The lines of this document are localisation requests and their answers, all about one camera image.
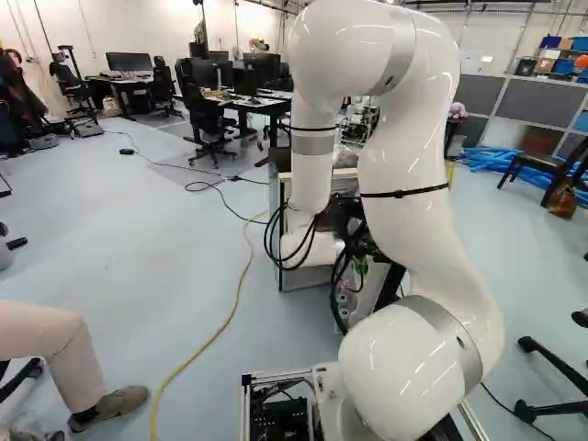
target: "cable bundle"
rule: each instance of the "cable bundle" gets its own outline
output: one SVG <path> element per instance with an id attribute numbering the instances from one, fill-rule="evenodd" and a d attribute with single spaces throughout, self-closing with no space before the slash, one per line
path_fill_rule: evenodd
<path id="1" fill-rule="evenodd" d="M 294 269 L 300 268 L 306 260 L 306 258 L 309 256 L 309 253 L 311 252 L 312 243 L 314 242 L 314 234 L 316 233 L 316 229 L 319 224 L 319 215 L 314 216 L 311 225 L 309 225 L 308 230 L 302 238 L 302 242 L 296 248 L 296 250 L 294 250 L 292 254 L 287 255 L 286 257 L 279 257 L 274 254 L 274 250 L 272 248 L 272 238 L 274 237 L 274 230 L 276 229 L 277 223 L 284 218 L 284 212 L 286 211 L 287 207 L 288 202 L 286 201 L 280 207 L 278 207 L 278 209 L 274 211 L 272 216 L 269 218 L 269 222 L 266 225 L 266 231 L 264 232 L 264 248 L 266 249 L 267 257 L 269 257 L 271 261 L 274 262 L 274 264 L 280 270 L 292 271 Z M 298 254 L 298 252 L 302 249 L 302 247 L 308 240 L 309 236 L 311 237 L 311 241 L 309 242 L 308 248 L 306 249 L 306 252 L 304 253 L 304 256 L 300 259 L 300 261 L 294 266 L 284 267 L 284 262 L 287 262 L 288 260 L 292 259 L 296 254 Z"/>
<path id="2" fill-rule="evenodd" d="M 521 150 L 504 148 L 472 147 L 466 149 L 460 158 L 463 160 L 463 164 L 467 165 L 472 172 L 488 170 L 504 173 L 513 161 L 513 158 L 521 152 Z M 579 166 L 580 163 L 574 164 L 568 175 L 573 175 Z M 540 172 L 531 167 L 523 167 L 518 177 L 544 190 L 548 189 L 553 179 L 553 176 L 549 173 Z M 588 181 L 588 172 L 582 175 L 582 181 Z M 574 189 L 574 193 L 578 199 L 578 203 L 588 208 L 588 192 L 576 188 Z"/>

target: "blue tube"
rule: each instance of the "blue tube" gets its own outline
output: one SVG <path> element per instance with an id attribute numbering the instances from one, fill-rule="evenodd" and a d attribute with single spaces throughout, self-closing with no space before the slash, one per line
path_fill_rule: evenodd
<path id="1" fill-rule="evenodd" d="M 520 150 L 505 148 L 471 147 L 466 149 L 459 157 L 462 159 L 463 164 L 469 167 L 472 173 L 476 173 L 480 170 L 504 173 L 513 161 L 513 158 L 520 152 Z M 574 164 L 568 175 L 573 175 L 579 166 L 580 163 Z M 530 167 L 523 168 L 518 177 L 519 179 L 544 190 L 547 190 L 553 179 L 553 175 L 540 172 Z M 588 171 L 582 175 L 582 181 L 588 181 Z M 575 189 L 574 193 L 578 203 L 581 206 L 588 208 L 588 192 Z"/>

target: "gray sneaker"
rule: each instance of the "gray sneaker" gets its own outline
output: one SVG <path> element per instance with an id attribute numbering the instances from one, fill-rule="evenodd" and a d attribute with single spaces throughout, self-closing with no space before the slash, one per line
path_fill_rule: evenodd
<path id="1" fill-rule="evenodd" d="M 144 386 L 128 386 L 105 395 L 96 403 L 96 418 L 78 423 L 72 416 L 67 424 L 74 434 L 79 434 L 101 421 L 117 418 L 133 412 L 149 398 L 149 390 Z"/>

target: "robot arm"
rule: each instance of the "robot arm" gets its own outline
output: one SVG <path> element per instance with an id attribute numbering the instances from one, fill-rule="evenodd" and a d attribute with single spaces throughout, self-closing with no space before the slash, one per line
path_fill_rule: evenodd
<path id="1" fill-rule="evenodd" d="M 458 48 L 434 17 L 369 0 L 316 0 L 296 19 L 288 56 L 296 91 L 282 255 L 328 204 L 342 97 L 379 96 L 359 187 L 369 231 L 407 268 L 411 292 L 355 326 L 339 362 L 371 429 L 382 439 L 414 440 L 482 380 L 503 348 L 501 313 L 462 248 L 447 201 L 443 138 Z M 304 265 L 332 264 L 341 248 L 317 233 L 289 264 L 304 254 Z"/>

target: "person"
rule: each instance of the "person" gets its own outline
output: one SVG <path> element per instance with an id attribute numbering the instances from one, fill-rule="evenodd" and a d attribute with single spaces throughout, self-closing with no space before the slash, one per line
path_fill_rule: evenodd
<path id="1" fill-rule="evenodd" d="M 0 300 L 0 360 L 42 356 L 74 434 L 126 415 L 149 398 L 144 386 L 108 393 L 84 318 L 72 311 Z"/>
<path id="2" fill-rule="evenodd" d="M 41 118 L 49 110 L 25 82 L 21 63 L 18 51 L 0 47 L 0 100 L 10 105 L 13 123 L 22 130 L 41 132 Z"/>
<path id="3" fill-rule="evenodd" d="M 15 66 L 18 69 L 22 69 L 22 56 L 20 55 L 20 52 L 16 49 L 6 49 L 6 53 L 12 59 L 12 62 L 15 64 Z"/>

